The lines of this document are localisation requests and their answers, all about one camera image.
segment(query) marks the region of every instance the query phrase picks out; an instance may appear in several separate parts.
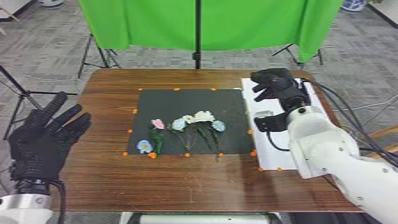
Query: chair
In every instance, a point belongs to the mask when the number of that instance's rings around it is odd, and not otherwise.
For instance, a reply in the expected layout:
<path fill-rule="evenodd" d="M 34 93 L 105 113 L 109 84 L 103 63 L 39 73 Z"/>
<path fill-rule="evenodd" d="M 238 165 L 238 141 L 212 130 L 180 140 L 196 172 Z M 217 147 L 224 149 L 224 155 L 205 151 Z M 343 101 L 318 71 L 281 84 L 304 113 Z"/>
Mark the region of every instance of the chair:
<path fill-rule="evenodd" d="M 2 6 L 0 6 L 0 10 L 4 10 L 6 14 L 7 14 L 9 17 L 16 20 L 16 22 L 20 22 L 20 19 L 16 18 L 16 16 L 13 15 L 13 13 L 9 12 L 9 10 L 7 10 Z M 2 33 L 4 35 L 7 35 L 7 33 L 6 33 L 4 29 L 2 29 L 2 27 L 0 27 L 0 33 Z"/>

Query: wooden table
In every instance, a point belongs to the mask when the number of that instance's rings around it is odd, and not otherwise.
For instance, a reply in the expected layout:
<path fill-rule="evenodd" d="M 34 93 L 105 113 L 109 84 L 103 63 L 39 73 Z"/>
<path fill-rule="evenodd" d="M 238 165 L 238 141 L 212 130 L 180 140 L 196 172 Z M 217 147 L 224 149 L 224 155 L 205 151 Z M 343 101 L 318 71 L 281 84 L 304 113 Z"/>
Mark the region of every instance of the wooden table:
<path fill-rule="evenodd" d="M 93 128 L 64 169 L 68 211 L 267 212 L 357 211 L 324 178 L 258 171 L 258 158 L 226 155 L 123 156 L 139 88 L 237 88 L 251 71 L 114 70 L 94 72 L 80 103 Z M 297 77 L 313 78 L 304 71 Z M 336 121 L 324 96 L 322 103 Z"/>

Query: black mat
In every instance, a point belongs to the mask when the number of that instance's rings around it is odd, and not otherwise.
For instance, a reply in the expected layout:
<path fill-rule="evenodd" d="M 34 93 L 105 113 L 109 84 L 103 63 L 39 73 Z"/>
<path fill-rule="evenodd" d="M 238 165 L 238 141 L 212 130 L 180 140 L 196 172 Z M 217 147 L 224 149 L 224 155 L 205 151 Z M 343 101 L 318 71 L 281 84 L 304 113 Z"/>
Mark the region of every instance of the black mat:
<path fill-rule="evenodd" d="M 249 122 L 245 114 L 245 102 L 242 91 L 224 90 L 144 90 L 139 99 L 139 113 L 133 121 L 133 133 L 128 143 L 128 153 L 139 154 L 137 143 L 149 140 L 148 131 L 151 120 L 162 119 L 165 125 L 192 115 L 197 111 L 210 111 L 215 119 L 226 123 L 226 131 L 221 133 L 221 147 L 226 154 L 247 154 L 254 148 L 253 136 L 247 134 Z M 162 154 L 183 154 L 183 143 L 169 130 L 165 136 Z M 215 154 L 210 150 L 199 133 L 196 132 L 196 145 L 192 154 Z"/>

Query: light stand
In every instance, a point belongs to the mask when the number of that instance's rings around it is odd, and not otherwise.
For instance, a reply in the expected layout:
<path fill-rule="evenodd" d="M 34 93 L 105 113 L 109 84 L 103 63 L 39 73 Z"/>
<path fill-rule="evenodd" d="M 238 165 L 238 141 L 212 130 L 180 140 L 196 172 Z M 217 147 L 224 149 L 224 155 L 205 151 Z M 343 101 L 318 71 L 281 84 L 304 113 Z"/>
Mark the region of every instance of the light stand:
<path fill-rule="evenodd" d="M 306 63 L 299 62 L 299 60 L 297 60 L 297 58 L 295 58 L 295 55 L 293 55 L 293 53 L 292 53 L 292 51 L 290 51 L 290 47 L 292 47 L 292 46 L 293 46 L 293 44 L 290 44 L 290 45 L 277 51 L 277 53 L 272 54 L 272 56 L 279 55 L 283 51 L 288 51 L 290 56 L 292 56 L 292 58 L 293 58 L 293 62 L 295 62 L 295 64 L 297 64 L 297 66 L 301 67 L 301 69 L 304 69 L 304 65 L 306 65 Z M 318 49 L 318 53 L 317 53 L 317 55 L 313 56 L 313 58 L 315 58 L 315 57 L 320 58 L 320 65 L 324 65 L 324 56 L 322 56 L 322 51 L 320 51 L 320 49 Z"/>
<path fill-rule="evenodd" d="M 9 127 L 7 127 L 7 130 L 6 130 L 6 134 L 4 134 L 4 140 L 7 140 L 7 137 L 9 137 L 9 132 L 11 132 L 11 127 L 14 125 L 14 123 L 18 123 L 20 121 L 16 121 L 16 116 L 18 116 L 18 111 L 20 111 L 20 107 L 22 107 L 22 102 L 23 100 L 27 99 L 34 105 L 34 107 L 43 110 L 43 107 L 38 103 L 38 101 L 34 100 L 30 94 L 52 94 L 55 95 L 57 92 L 43 92 L 43 91 L 30 91 L 30 90 L 25 90 L 14 77 L 11 76 L 7 70 L 4 69 L 4 66 L 0 65 L 0 72 L 4 73 L 4 76 L 6 78 L 9 79 L 18 91 L 20 91 L 20 98 L 18 98 L 18 102 L 16 102 L 16 108 L 14 108 L 14 112 L 13 112 L 13 116 L 11 116 L 11 120 L 9 120 Z"/>
<path fill-rule="evenodd" d="M 116 51 L 112 49 L 102 49 L 98 44 L 96 44 L 96 49 L 98 49 L 98 54 L 100 54 L 100 57 L 102 57 L 102 61 L 103 61 L 103 65 L 96 65 L 93 63 L 87 62 L 87 54 L 89 54 L 89 49 L 91 49 L 91 42 L 93 42 L 93 34 L 89 36 L 89 40 L 87 40 L 87 44 L 86 44 L 86 50 L 84 50 L 84 58 L 82 58 L 82 64 L 80 64 L 80 68 L 78 68 L 78 78 L 82 77 L 82 73 L 84 73 L 84 66 L 86 65 L 91 65 L 91 66 L 96 66 L 98 68 L 112 68 L 112 67 L 118 67 L 121 68 L 121 65 L 116 61 L 116 58 L 114 58 L 114 55 L 118 55 Z M 109 60 L 105 58 L 105 53 L 107 53 L 107 56 L 109 56 L 109 59 L 114 61 L 114 65 L 109 64 Z"/>
<path fill-rule="evenodd" d="M 196 60 L 196 69 L 201 69 L 201 37 L 203 37 L 203 0 L 196 0 L 196 52 L 192 54 L 192 59 Z"/>

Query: white flower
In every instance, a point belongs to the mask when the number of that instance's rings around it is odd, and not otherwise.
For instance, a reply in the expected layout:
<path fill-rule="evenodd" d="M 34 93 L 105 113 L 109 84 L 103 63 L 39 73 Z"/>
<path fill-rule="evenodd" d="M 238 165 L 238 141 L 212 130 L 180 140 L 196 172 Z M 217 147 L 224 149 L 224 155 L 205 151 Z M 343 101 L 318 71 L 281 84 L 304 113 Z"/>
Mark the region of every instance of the white flower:
<path fill-rule="evenodd" d="M 183 131 L 185 127 L 187 127 L 185 120 L 183 118 L 180 118 L 173 121 L 173 129 L 176 131 Z"/>
<path fill-rule="evenodd" d="M 190 115 L 183 116 L 183 120 L 185 120 L 187 124 L 196 123 L 196 118 Z"/>
<path fill-rule="evenodd" d="M 196 122 L 206 122 L 206 121 L 213 122 L 215 120 L 215 116 L 212 115 L 210 111 L 206 112 L 199 111 L 194 117 L 196 117 Z"/>

